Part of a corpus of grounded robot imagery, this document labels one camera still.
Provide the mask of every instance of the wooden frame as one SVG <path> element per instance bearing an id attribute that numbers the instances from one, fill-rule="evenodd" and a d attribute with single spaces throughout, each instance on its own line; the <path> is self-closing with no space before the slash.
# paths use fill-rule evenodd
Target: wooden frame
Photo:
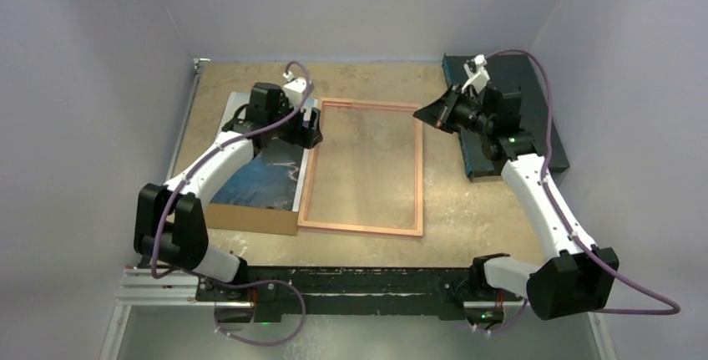
<path id="1" fill-rule="evenodd" d="M 398 104 L 398 103 L 385 103 L 377 101 L 364 101 L 359 99 L 318 99 L 317 108 L 320 109 L 321 116 L 325 113 L 327 107 L 341 107 L 341 108 L 356 108 L 356 109 L 379 109 L 385 111 L 399 111 L 399 112 L 410 112 L 411 114 L 417 110 L 419 107 L 414 104 Z M 331 222 L 320 222 L 320 221 L 309 221 L 307 220 L 308 212 L 310 210 L 310 200 L 312 197 L 312 183 L 315 178 L 315 169 L 317 165 L 317 155 L 319 152 L 319 146 L 312 149 L 309 158 L 307 159 L 307 168 L 305 176 L 305 184 L 302 188 L 302 197 L 300 201 L 300 212 L 297 217 L 297 225 L 305 228 L 313 229 L 323 229 L 329 231 L 350 231 L 350 232 L 364 232 L 364 233 L 374 233 L 383 235 L 394 235 L 394 236 L 411 236 L 411 237 L 421 237 L 422 236 L 422 122 L 418 119 L 414 119 L 411 116 L 413 122 L 413 138 L 415 139 L 413 149 L 415 154 L 414 160 L 414 196 L 413 196 L 413 229 L 398 229 L 389 228 L 384 226 L 364 226 L 364 225 L 350 225 L 350 224 L 338 224 Z"/>

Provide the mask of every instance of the empty picture frame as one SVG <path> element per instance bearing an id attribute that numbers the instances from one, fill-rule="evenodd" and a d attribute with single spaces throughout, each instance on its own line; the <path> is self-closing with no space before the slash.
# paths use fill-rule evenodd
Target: empty picture frame
<path id="1" fill-rule="evenodd" d="M 297 225 L 422 236 L 419 107 L 319 99 L 324 140 L 310 152 Z"/>

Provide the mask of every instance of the beige table surface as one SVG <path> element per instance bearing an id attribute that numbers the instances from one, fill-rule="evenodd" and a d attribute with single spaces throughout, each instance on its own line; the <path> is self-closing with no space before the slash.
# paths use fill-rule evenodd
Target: beige table surface
<path id="1" fill-rule="evenodd" d="M 315 97 L 424 105 L 446 88 L 440 65 L 433 63 L 306 65 Z M 184 170 L 213 142 L 231 92 L 249 92 L 255 82 L 282 85 L 282 72 L 283 63 L 207 64 L 174 172 Z M 469 266 L 475 256 L 497 252 L 542 263 L 540 244 L 503 181 L 467 180 L 456 136 L 424 127 L 423 164 L 423 238 L 306 230 L 297 236 L 278 236 L 210 229 L 210 241 L 253 265 Z"/>

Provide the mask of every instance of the wall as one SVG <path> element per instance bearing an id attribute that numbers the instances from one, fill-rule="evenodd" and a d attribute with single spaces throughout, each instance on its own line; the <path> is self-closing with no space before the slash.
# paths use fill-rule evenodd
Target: wall
<path id="1" fill-rule="evenodd" d="M 434 60 L 530 48 L 558 0 L 168 0 L 194 56 Z"/>
<path id="2" fill-rule="evenodd" d="M 0 347 L 96 358 L 190 58 L 160 0 L 0 0 Z"/>
<path id="3" fill-rule="evenodd" d="M 561 190 L 673 317 L 608 316 L 621 358 L 705 358 L 708 0 L 563 0 L 534 52 L 570 159 Z M 612 307 L 658 307 L 624 286 Z"/>

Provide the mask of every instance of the gray wall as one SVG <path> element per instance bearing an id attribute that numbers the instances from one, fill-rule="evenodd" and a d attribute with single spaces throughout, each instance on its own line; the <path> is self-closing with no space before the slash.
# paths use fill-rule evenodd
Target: gray wall
<path id="1" fill-rule="evenodd" d="M 621 358 L 705 358 L 708 0 L 563 0 L 534 47 L 570 158 L 561 190 L 674 317 L 608 316 Z M 659 307 L 617 286 L 612 307 Z"/>
<path id="2" fill-rule="evenodd" d="M 2 358 L 96 358 L 190 59 L 160 0 L 0 0 Z"/>
<path id="3" fill-rule="evenodd" d="M 190 53 L 435 60 L 530 48 L 558 0 L 168 0 Z"/>

